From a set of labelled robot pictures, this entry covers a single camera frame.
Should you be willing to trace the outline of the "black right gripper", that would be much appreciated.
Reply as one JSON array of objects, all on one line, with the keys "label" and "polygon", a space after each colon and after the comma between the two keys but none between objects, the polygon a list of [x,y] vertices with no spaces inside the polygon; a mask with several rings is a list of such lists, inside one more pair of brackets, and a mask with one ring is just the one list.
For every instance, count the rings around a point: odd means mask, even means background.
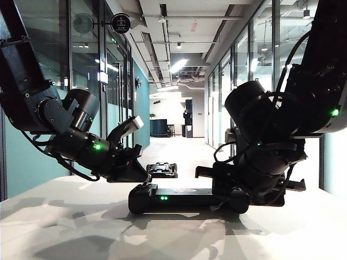
[{"label": "black right gripper", "polygon": [[215,162],[212,168],[196,167],[195,177],[208,177],[213,179],[212,194],[220,200],[220,206],[284,206],[286,190],[302,192],[306,190],[305,180],[291,181],[289,177],[293,166],[280,175],[260,177],[255,188],[249,188],[242,183],[237,175],[235,165]]}]

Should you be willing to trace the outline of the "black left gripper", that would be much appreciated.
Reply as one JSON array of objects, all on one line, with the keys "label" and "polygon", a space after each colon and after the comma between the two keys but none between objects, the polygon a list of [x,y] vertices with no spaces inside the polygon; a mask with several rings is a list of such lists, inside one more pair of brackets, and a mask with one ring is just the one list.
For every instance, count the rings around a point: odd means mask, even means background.
[{"label": "black left gripper", "polygon": [[141,145],[135,145],[134,148],[119,149],[115,153],[111,169],[104,174],[107,182],[151,183],[152,175],[147,173],[138,161],[141,150]]}]

